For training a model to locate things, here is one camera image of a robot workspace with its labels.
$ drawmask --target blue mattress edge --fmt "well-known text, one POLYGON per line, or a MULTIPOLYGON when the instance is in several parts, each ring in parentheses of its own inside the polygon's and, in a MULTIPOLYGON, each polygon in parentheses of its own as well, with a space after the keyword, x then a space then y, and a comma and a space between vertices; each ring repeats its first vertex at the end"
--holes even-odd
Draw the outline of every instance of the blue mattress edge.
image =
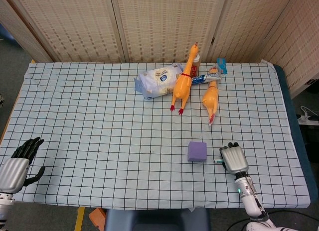
POLYGON ((286 76, 285 76, 285 72, 283 68, 275 64, 274 64, 274 67, 276 69, 281 91, 283 93, 283 98, 284 98, 284 102, 286 106, 290 130, 291 130, 291 136, 294 141, 294 145, 295 145, 297 156, 301 165, 301 169, 304 173, 304 177, 306 180, 306 184, 307 184, 307 188, 308 188, 308 192, 310 196, 310 202, 313 203, 318 199, 318 189, 317 189, 317 184, 315 181, 313 171, 310 166, 310 162, 308 160, 304 140, 299 128, 298 120, 295 113, 294 103, 290 97, 288 85, 286 82, 286 76))

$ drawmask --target yellow stripe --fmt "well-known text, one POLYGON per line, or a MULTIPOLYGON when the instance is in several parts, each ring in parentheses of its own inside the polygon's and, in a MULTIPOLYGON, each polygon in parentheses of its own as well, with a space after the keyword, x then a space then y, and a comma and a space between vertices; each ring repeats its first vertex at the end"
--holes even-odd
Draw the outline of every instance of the yellow stripe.
POLYGON ((78 208, 78 217, 76 218, 74 231, 81 231, 83 216, 84 216, 84 207, 79 207, 78 208))

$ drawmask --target small bottle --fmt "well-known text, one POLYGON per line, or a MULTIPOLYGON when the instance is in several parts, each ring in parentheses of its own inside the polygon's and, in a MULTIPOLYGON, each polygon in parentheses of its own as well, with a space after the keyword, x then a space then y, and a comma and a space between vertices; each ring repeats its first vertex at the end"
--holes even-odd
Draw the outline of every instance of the small bottle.
POLYGON ((199 66, 200 66, 200 56, 199 54, 197 54, 191 66, 191 70, 190 70, 191 78, 198 76, 199 66))

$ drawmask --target robotic arm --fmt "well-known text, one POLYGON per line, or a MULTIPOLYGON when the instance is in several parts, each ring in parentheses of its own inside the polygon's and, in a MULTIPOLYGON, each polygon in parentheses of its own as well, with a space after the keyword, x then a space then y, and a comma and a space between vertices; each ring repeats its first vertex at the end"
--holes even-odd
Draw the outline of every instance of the robotic arm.
POLYGON ((252 222, 247 224, 246 231, 296 231, 289 228, 277 228, 269 219, 267 212, 260 203, 251 177, 248 175, 248 162, 237 142, 229 143, 220 149, 224 160, 224 168, 236 176, 235 184, 246 213, 252 222))
POLYGON ((0 231, 4 230, 14 204, 13 195, 23 186, 37 182, 44 173, 45 166, 42 166, 35 177, 26 178, 29 166, 43 142, 40 137, 26 141, 0 167, 0 231))

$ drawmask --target power strip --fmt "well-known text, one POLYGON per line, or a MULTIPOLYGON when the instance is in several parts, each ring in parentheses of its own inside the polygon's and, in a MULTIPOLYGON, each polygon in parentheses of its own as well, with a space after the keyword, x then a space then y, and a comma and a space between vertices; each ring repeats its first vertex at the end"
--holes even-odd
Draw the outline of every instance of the power strip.
POLYGON ((298 118, 299 125, 319 125, 319 121, 317 120, 308 120, 306 119, 306 116, 302 115, 300 118, 298 118))

